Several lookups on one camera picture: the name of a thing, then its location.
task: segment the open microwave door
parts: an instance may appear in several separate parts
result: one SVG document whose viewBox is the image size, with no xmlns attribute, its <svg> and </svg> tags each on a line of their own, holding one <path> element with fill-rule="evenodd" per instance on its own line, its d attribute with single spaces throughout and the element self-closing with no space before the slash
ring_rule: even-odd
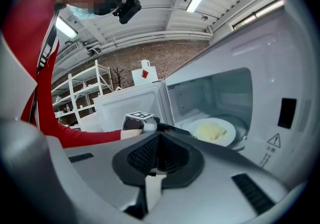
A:
<svg viewBox="0 0 320 224">
<path fill-rule="evenodd" d="M 121 129 L 125 114 L 136 111 L 155 114 L 161 122 L 172 125 L 165 90 L 165 84 L 156 81 L 95 98 L 95 110 L 103 130 L 109 132 Z"/>
</svg>

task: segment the red logo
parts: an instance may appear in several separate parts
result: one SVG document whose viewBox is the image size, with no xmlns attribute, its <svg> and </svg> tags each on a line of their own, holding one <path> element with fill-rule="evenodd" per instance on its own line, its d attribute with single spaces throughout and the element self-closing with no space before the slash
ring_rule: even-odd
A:
<svg viewBox="0 0 320 224">
<path fill-rule="evenodd" d="M 142 71 L 142 78 L 147 78 L 148 74 L 149 73 L 146 70 L 143 70 Z"/>
</svg>

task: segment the ventilation grille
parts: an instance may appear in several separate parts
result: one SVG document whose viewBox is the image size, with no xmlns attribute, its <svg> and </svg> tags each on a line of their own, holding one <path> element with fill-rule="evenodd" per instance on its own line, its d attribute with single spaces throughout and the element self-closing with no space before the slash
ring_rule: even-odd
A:
<svg viewBox="0 0 320 224">
<path fill-rule="evenodd" d="M 171 86 L 167 86 L 168 90 L 174 89 L 176 86 L 179 86 L 179 84 L 175 84 L 175 85 L 171 85 Z"/>
<path fill-rule="evenodd" d="M 172 174 L 188 163 L 189 154 L 185 148 L 158 136 L 131 152 L 127 161 L 145 176 L 157 165 L 164 172 Z"/>
<path fill-rule="evenodd" d="M 239 174 L 232 179 L 258 215 L 275 205 L 247 174 Z"/>
<path fill-rule="evenodd" d="M 59 62 L 60 60 L 62 60 L 64 57 L 66 57 L 68 54 L 70 54 L 72 51 L 75 51 L 76 49 L 78 49 L 78 45 L 77 43 L 73 43 L 70 47 L 68 47 L 66 50 L 62 51 L 56 58 L 56 63 Z"/>
<path fill-rule="evenodd" d="M 77 156 L 69 157 L 71 163 L 79 162 L 88 158 L 93 158 L 94 156 L 91 153 L 85 153 Z"/>
</svg>

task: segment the decorative tree branch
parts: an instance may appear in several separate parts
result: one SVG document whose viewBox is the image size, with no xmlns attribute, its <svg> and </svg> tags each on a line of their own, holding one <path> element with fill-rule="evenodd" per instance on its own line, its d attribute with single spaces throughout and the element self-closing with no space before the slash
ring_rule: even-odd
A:
<svg viewBox="0 0 320 224">
<path fill-rule="evenodd" d="M 117 79 L 111 79 L 111 80 L 113 80 L 113 81 L 117 84 L 117 86 L 121 87 L 121 85 L 124 85 L 124 82 L 122 82 L 122 80 L 123 80 L 124 78 L 121 77 L 121 73 L 122 73 L 125 69 L 121 70 L 120 72 L 119 72 L 118 67 L 116 68 L 116 70 L 115 70 L 115 69 L 112 69 L 112 70 L 113 70 L 113 72 L 116 74 L 116 78 L 117 78 Z"/>
</svg>

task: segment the white plate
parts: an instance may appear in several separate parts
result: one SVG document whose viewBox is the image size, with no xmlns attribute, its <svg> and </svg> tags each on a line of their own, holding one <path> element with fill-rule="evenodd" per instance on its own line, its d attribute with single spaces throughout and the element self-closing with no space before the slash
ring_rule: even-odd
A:
<svg viewBox="0 0 320 224">
<path fill-rule="evenodd" d="M 231 123 L 229 123 L 228 121 L 223 120 L 223 119 L 219 119 L 219 118 L 199 119 L 199 120 L 196 120 L 196 121 L 190 123 L 189 125 L 187 125 L 185 127 L 185 129 L 188 130 L 197 139 L 204 141 L 201 138 L 197 137 L 197 130 L 198 130 L 199 125 L 202 125 L 205 123 L 216 123 L 226 130 L 226 134 L 224 135 L 224 137 L 217 138 L 217 139 L 211 141 L 210 143 L 214 143 L 214 144 L 226 147 L 234 141 L 234 139 L 236 137 L 235 127 Z"/>
</svg>

